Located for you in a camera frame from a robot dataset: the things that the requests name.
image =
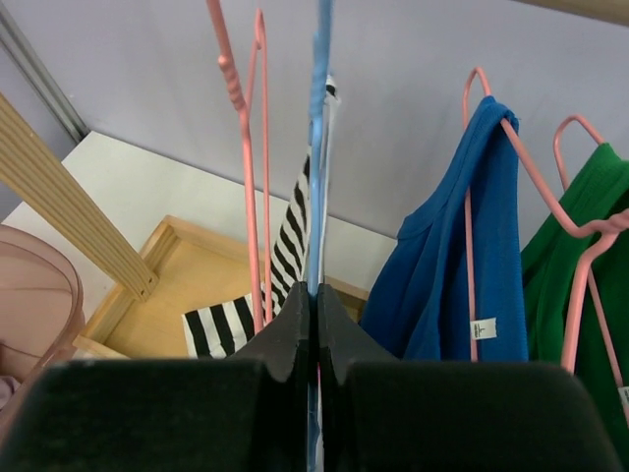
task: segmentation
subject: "black and white striped fabric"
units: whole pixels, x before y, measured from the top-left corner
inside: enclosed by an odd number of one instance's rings
[[[337,100],[336,86],[328,76],[326,102]],[[305,280],[311,234],[311,148],[297,178],[286,214],[271,249],[271,299],[276,317],[295,282]],[[265,308],[265,287],[262,285]],[[184,334],[191,357],[223,359],[234,354],[255,335],[252,294],[183,315]]]

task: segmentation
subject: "green fabric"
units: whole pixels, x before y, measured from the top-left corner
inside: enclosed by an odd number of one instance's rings
[[[600,145],[574,179],[561,204],[578,225],[606,219],[629,207],[629,162]],[[569,236],[550,216],[522,252],[531,360],[559,364],[574,271],[583,252],[599,239]],[[593,264],[607,325],[623,380],[629,381],[629,231]],[[600,333],[590,291],[577,350],[576,374],[590,392],[605,427],[629,470],[629,430]]]

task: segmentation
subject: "pink wire hanger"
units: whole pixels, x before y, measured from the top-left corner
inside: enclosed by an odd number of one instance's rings
[[[564,190],[568,188],[570,182],[563,162],[563,157],[561,155],[560,141],[563,131],[574,121],[581,124],[581,126],[598,145],[604,143],[604,139],[599,132],[595,130],[595,128],[583,116],[572,115],[563,120],[554,134],[553,150],[554,157],[557,162],[557,168],[559,169],[559,175],[561,177],[561,184],[563,185]],[[605,346],[605,351],[607,352],[607,357],[609,358],[609,365],[611,366],[613,378],[616,382],[616,387],[623,388],[624,380],[622,379],[620,365],[618,363],[616,352],[613,348],[613,341],[611,340],[611,334],[609,333],[609,327],[607,326],[607,319],[602,308],[602,302],[600,301],[599,288],[597,287],[597,283],[594,279],[594,273],[592,272],[592,262],[613,245],[618,237],[618,234],[618,232],[602,234],[597,243],[588,248],[577,263],[574,280],[572,282],[572,290],[570,293],[570,303],[568,305],[566,332],[564,336],[563,350],[561,353],[561,364],[570,372],[574,372],[577,356],[577,344],[579,341],[579,327],[581,325],[581,316],[583,314],[585,279],[587,278],[587,283],[592,294],[592,301],[597,313],[600,332],[602,333],[602,340]],[[624,402],[622,402],[622,405],[627,425],[629,425],[629,405],[626,405]]]
[[[468,111],[468,97],[470,94],[470,87],[474,82],[476,76],[479,77],[481,81],[481,86],[483,87],[483,91],[485,95],[491,95],[491,88],[489,87],[489,82],[487,81],[485,71],[477,67],[475,68],[468,77],[467,82],[465,83],[465,88],[463,91],[463,125],[467,127],[468,119],[469,119],[469,111]],[[595,219],[589,221],[588,223],[577,226],[577,224],[570,218],[570,216],[565,212],[557,198],[552,193],[552,190],[548,186],[548,184],[543,179],[543,176],[533,160],[531,156],[527,152],[524,144],[520,141],[517,133],[511,126],[511,124],[506,120],[502,119],[500,121],[500,125],[504,130],[507,138],[511,142],[514,147],[516,153],[525,170],[531,177],[533,184],[536,186],[540,194],[542,195],[543,200],[550,208],[550,212],[554,215],[559,225],[571,236],[575,238],[585,238],[586,236],[590,236],[595,232],[603,233],[600,240],[588,249],[581,257],[579,264],[577,265],[577,270],[575,271],[574,282],[572,286],[572,292],[570,296],[570,305],[568,309],[568,320],[566,321],[566,339],[572,339],[573,337],[578,338],[579,331],[579,321],[580,321],[580,311],[583,307],[583,299],[585,297],[585,282],[588,275],[588,270],[590,264],[588,264],[588,260],[590,263],[604,251],[609,249],[615,239],[618,236],[618,233],[623,229],[629,227],[629,209],[625,209],[624,211],[617,213],[611,216],[609,219],[600,220]],[[588,132],[593,131],[591,133],[595,140],[600,137],[596,131],[590,127],[586,128]],[[476,300],[475,300],[475,285],[474,285],[474,253],[473,253],[473,236],[472,236],[472,200],[470,196],[470,191],[468,189],[465,196],[465,243],[466,243],[466,253],[467,253],[467,261],[468,261],[468,291],[470,293],[469,297],[469,305],[470,305],[470,322],[473,322],[476,319]],[[478,361],[478,347],[476,344],[476,340],[472,339],[471,347],[470,347],[470,357],[472,361]],[[561,356],[561,365],[569,372],[574,372],[574,364],[576,359],[576,344],[572,344],[571,342],[564,342],[563,352]]]
[[[240,78],[236,70],[234,56],[232,54],[229,35],[220,0],[205,0],[209,14],[214,25],[216,38],[220,47],[218,66],[223,72],[227,83],[229,98],[234,104],[240,118],[240,130],[243,141],[243,163],[245,167],[245,205],[247,210],[247,236],[249,243],[249,269],[252,283],[252,299],[254,305],[254,329],[259,332],[264,325],[262,315],[262,300],[259,281],[259,252],[257,246],[257,218],[256,218],[256,187],[254,181],[254,157],[252,150],[252,137],[250,130],[250,117],[252,99],[254,95],[254,81],[256,77],[257,52],[262,53],[262,156],[264,167],[264,292],[265,292],[265,320],[272,320],[273,308],[271,299],[271,255],[270,255],[270,222],[269,222],[269,159],[268,159],[268,81],[267,81],[267,54],[266,54],[266,30],[264,17],[260,8],[256,11],[256,37],[252,47],[249,61],[249,76],[247,80],[247,97],[243,97]]]

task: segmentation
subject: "blue shirt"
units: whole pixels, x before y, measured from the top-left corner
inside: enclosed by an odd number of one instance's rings
[[[408,215],[373,286],[361,326],[405,359],[470,359],[465,193],[471,187],[477,320],[497,337],[477,342],[483,361],[528,359],[518,240],[518,157],[500,126],[518,121],[483,99],[443,180]]]

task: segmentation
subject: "pink plastic container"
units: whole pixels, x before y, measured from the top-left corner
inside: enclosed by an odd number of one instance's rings
[[[73,356],[84,325],[72,264],[40,239],[0,224],[0,375],[22,383],[0,411],[0,441],[42,369]]]

